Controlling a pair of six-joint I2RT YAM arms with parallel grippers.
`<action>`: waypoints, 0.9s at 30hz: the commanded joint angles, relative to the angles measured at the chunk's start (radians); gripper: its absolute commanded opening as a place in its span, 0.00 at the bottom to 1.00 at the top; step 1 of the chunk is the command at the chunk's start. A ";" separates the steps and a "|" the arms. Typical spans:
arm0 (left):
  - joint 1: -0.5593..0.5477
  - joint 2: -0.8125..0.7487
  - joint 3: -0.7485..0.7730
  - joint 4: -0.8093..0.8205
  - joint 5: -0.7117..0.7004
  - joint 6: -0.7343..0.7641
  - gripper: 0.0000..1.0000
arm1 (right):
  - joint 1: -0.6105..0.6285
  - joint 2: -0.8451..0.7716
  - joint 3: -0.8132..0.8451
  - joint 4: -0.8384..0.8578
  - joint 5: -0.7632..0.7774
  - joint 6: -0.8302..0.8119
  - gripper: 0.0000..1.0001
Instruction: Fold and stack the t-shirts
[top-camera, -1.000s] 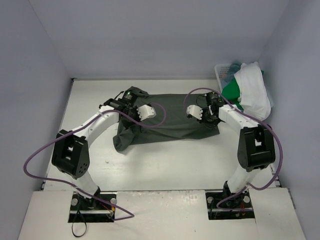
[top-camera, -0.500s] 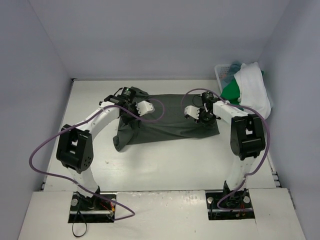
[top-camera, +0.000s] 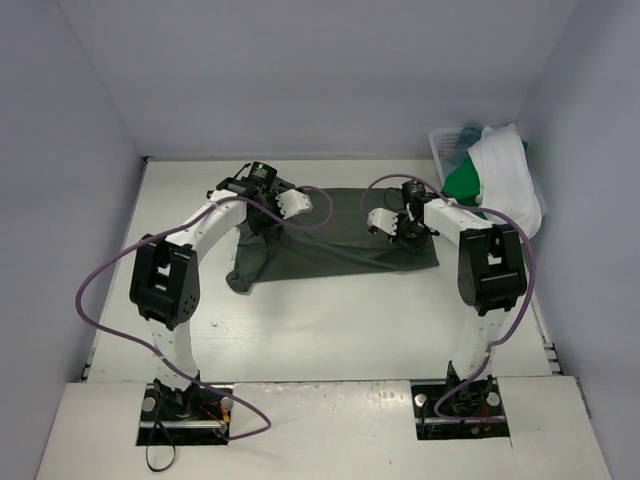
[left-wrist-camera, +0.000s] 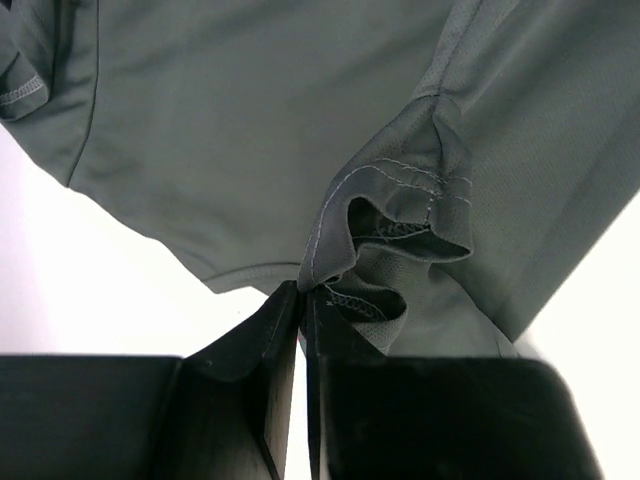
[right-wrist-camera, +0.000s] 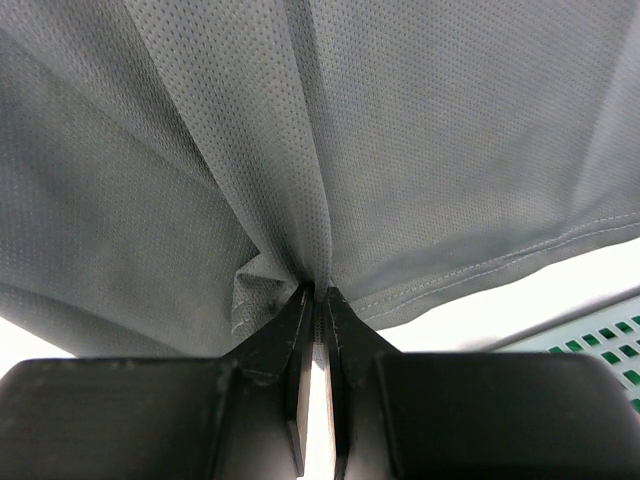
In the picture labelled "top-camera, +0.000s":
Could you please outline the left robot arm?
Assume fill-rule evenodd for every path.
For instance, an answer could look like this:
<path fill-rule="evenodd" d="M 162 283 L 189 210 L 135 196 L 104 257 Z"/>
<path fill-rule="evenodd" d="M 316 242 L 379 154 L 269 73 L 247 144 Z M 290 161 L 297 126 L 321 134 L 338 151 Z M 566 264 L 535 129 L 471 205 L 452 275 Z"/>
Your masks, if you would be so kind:
<path fill-rule="evenodd" d="M 200 406 L 192 382 L 200 372 L 189 326 L 201 297 L 199 263 L 242 223 L 256 231 L 274 224 L 270 215 L 245 203 L 245 198 L 279 217 L 276 197 L 287 189 L 275 168 L 254 162 L 246 176 L 228 177 L 208 193 L 206 203 L 185 221 L 186 229 L 151 241 L 136 253 L 129 297 L 161 352 L 154 386 L 164 396 L 164 408 L 177 419 L 191 418 Z"/>

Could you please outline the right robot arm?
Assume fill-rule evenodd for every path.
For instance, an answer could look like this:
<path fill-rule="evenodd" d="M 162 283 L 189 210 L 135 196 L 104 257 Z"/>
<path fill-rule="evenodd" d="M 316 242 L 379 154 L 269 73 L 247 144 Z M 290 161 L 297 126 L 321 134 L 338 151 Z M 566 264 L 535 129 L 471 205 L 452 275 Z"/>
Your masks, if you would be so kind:
<path fill-rule="evenodd" d="M 457 248 L 457 288 L 467 309 L 442 398 L 464 412 L 478 400 L 475 384 L 491 378 L 493 350 L 512 335 L 503 325 L 527 294 L 521 232 L 498 214 L 441 198 L 417 180 L 402 184 L 401 198 L 394 239 L 420 246 L 440 235 Z"/>

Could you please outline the grey t shirt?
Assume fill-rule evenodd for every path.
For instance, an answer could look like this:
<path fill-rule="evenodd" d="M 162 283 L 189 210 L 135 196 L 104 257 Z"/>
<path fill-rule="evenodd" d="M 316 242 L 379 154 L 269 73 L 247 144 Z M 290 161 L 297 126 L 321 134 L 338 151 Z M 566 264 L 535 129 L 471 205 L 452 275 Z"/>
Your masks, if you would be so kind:
<path fill-rule="evenodd" d="M 333 214 L 318 230 L 301 231 L 275 224 L 254 233 L 247 224 L 241 224 L 227 285 L 245 294 L 257 283 L 413 272 L 439 265 L 432 239 L 423 247 L 413 247 L 393 243 L 384 234 L 370 234 L 360 210 L 362 193 L 354 188 L 330 189 Z"/>

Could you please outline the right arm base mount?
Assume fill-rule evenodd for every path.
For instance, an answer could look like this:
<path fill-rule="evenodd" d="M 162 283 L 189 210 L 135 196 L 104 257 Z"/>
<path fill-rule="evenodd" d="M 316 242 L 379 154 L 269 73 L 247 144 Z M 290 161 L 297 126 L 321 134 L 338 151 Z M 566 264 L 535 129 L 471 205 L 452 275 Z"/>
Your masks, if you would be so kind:
<path fill-rule="evenodd" d="M 447 400 L 439 416 L 437 401 L 444 383 L 411 383 L 416 437 L 419 441 L 509 438 L 510 430 L 496 380 L 480 381 Z"/>

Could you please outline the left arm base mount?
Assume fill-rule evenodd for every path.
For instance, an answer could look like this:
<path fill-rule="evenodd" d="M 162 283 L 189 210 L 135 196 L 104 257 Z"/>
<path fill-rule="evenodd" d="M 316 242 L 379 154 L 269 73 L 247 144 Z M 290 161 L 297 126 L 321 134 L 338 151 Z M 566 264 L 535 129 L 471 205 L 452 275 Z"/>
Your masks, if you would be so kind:
<path fill-rule="evenodd" d="M 222 394 L 195 387 L 181 396 L 148 383 L 140 407 L 137 446 L 219 446 L 230 436 L 233 389 Z"/>

